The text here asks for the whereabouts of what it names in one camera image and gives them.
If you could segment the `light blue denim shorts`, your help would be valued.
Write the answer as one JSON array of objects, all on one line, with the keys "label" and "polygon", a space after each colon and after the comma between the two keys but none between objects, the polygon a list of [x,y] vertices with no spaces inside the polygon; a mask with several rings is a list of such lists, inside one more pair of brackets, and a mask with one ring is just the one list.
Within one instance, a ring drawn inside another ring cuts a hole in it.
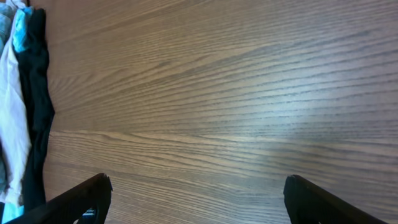
[{"label": "light blue denim shorts", "polygon": [[0,20],[1,53],[10,35],[11,25],[15,11],[16,7],[12,1],[1,2],[1,20]]}]

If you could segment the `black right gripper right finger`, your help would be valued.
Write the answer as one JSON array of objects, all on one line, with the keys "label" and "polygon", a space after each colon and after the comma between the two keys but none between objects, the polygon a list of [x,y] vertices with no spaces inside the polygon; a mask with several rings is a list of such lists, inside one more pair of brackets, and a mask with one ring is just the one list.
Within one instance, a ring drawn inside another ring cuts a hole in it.
[{"label": "black right gripper right finger", "polygon": [[299,175],[286,178],[283,194],[294,224],[386,224]]}]

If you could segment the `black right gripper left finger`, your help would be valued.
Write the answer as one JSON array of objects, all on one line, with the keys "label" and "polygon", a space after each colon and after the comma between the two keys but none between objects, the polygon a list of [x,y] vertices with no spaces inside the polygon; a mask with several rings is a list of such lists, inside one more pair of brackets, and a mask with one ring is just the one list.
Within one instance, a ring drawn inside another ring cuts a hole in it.
[{"label": "black right gripper left finger", "polygon": [[110,178],[99,173],[10,223],[103,224],[111,204],[112,191]]}]

